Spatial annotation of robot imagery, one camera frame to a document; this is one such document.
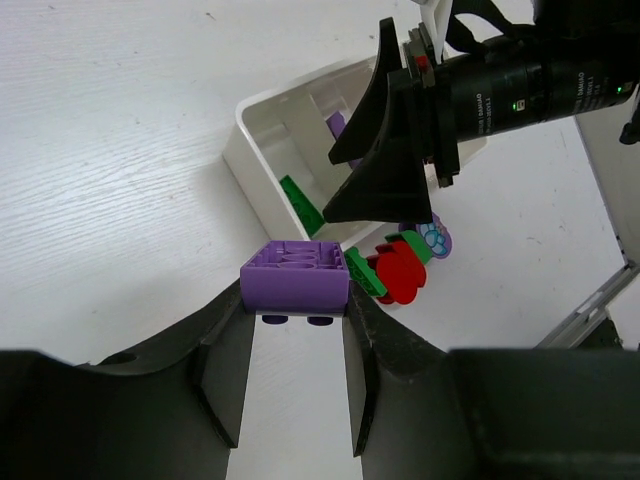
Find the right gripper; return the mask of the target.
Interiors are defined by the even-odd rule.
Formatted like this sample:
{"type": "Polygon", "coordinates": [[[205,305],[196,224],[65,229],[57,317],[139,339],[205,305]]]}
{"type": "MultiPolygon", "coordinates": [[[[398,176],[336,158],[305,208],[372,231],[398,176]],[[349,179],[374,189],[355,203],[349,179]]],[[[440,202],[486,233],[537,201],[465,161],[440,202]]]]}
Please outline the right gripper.
{"type": "Polygon", "coordinates": [[[395,22],[379,22],[375,68],[328,158],[361,158],[323,209],[329,223],[429,223],[432,208],[418,117],[426,120],[432,181],[452,185],[462,142],[625,103],[635,89],[635,30],[604,28],[579,38],[524,27],[438,63],[425,26],[409,34],[402,62],[395,22]]]}

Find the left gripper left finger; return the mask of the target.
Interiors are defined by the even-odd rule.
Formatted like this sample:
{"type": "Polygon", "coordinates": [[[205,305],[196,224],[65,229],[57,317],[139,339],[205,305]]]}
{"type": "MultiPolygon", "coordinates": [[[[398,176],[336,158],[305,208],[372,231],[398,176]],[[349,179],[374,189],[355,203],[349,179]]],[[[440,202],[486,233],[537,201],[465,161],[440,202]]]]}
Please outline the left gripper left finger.
{"type": "Polygon", "coordinates": [[[5,479],[222,479],[239,443],[255,318],[238,283],[96,365],[1,354],[5,479]]]}

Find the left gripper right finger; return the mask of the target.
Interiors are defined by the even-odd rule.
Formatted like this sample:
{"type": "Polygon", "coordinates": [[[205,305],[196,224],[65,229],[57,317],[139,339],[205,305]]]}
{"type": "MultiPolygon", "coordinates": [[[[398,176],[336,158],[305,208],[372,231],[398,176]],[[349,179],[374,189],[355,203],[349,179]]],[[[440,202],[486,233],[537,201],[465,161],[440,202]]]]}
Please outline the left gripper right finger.
{"type": "Polygon", "coordinates": [[[639,356],[443,352],[354,287],[343,317],[353,452],[367,479],[635,479],[639,356]]]}

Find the purple rounded lego piece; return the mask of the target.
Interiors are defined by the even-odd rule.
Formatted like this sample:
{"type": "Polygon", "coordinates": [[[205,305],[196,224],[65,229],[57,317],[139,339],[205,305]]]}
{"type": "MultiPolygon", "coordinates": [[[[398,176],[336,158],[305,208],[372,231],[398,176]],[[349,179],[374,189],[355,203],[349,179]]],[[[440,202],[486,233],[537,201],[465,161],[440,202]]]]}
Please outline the purple rounded lego piece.
{"type": "MultiPolygon", "coordinates": [[[[330,133],[334,137],[334,140],[337,145],[340,145],[340,138],[346,128],[346,118],[340,111],[335,111],[331,115],[329,115],[325,121],[327,127],[330,130],[330,133]]],[[[361,158],[351,158],[346,160],[343,158],[343,162],[349,166],[351,170],[356,170],[359,164],[361,163],[361,158]]]]}

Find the green lego brick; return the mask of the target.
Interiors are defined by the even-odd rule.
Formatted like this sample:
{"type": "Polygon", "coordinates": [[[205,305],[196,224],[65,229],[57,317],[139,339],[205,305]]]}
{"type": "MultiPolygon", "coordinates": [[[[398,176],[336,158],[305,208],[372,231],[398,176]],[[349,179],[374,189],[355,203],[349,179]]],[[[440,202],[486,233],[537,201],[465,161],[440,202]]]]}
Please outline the green lego brick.
{"type": "Polygon", "coordinates": [[[297,183],[286,175],[279,181],[306,234],[314,236],[324,226],[324,217],[297,183]]]}

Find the purple lego brick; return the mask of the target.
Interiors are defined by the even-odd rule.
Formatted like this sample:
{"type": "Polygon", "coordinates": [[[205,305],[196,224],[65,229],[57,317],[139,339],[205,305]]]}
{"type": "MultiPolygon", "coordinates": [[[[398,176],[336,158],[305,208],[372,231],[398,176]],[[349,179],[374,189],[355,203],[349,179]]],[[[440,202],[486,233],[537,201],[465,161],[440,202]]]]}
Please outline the purple lego brick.
{"type": "Polygon", "coordinates": [[[350,273],[341,246],[328,241],[272,240],[241,268],[247,310],[267,316],[344,314],[350,273]]]}

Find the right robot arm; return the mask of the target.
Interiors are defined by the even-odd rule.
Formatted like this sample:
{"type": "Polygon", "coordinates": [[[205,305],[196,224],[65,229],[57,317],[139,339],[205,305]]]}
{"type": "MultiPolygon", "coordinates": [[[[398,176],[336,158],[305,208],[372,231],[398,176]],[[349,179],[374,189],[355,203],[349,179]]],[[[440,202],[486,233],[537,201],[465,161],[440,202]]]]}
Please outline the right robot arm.
{"type": "Polygon", "coordinates": [[[537,1],[529,24],[491,1],[425,1],[400,42],[379,24],[370,83],[329,151],[355,169],[330,223],[428,223],[425,169],[449,187],[462,142],[625,103],[639,82],[635,1],[537,1]]]}

